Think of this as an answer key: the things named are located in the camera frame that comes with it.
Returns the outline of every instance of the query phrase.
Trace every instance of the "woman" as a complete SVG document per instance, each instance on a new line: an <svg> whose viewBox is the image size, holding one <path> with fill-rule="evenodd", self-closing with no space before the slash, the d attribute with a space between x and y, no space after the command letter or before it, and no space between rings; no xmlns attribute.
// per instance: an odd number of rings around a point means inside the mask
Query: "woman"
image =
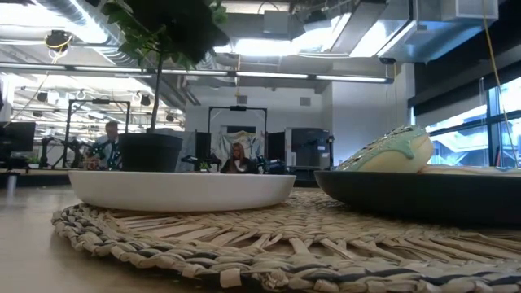
<svg viewBox="0 0 521 293"><path fill-rule="evenodd" d="M231 158L228 159L221 169L221 173L258 174L256 165L244 157L243 145L239 142L231 145Z"/></svg>

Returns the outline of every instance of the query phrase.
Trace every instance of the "black bowl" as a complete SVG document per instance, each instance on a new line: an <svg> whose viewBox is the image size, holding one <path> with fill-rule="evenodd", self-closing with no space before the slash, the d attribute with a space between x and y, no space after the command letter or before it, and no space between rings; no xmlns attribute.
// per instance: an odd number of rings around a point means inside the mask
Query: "black bowl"
<svg viewBox="0 0 521 293"><path fill-rule="evenodd" d="M364 212L450 225L521 225L521 177L316 171L333 199Z"/></svg>

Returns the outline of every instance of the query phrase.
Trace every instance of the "black plant pot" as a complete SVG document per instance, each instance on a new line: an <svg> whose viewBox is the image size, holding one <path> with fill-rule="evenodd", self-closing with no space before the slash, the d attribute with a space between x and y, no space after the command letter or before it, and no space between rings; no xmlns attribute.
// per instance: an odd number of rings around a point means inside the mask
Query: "black plant pot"
<svg viewBox="0 0 521 293"><path fill-rule="evenodd" d="M125 133L119 137L121 169L133 172L175 172L182 139L156 133Z"/></svg>

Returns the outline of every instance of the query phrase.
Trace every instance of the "computer monitor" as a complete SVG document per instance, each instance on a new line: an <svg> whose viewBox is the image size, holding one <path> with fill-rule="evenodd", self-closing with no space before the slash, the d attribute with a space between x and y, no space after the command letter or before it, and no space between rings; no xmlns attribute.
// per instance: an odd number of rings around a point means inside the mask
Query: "computer monitor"
<svg viewBox="0 0 521 293"><path fill-rule="evenodd" d="M33 151L35 122L0 122L0 152Z"/></svg>

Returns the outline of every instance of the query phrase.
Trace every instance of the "plant stem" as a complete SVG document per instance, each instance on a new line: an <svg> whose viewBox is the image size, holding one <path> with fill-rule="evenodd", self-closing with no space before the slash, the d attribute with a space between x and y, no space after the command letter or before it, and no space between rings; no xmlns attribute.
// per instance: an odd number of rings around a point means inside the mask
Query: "plant stem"
<svg viewBox="0 0 521 293"><path fill-rule="evenodd" d="M154 95L154 109L152 110L152 118L150 123L150 132L154 133L155 121L157 120L157 110L160 107L160 85L161 85L161 73L163 72L163 57L164 50L160 52L160 60L157 64L157 81L155 81L155 95Z"/></svg>

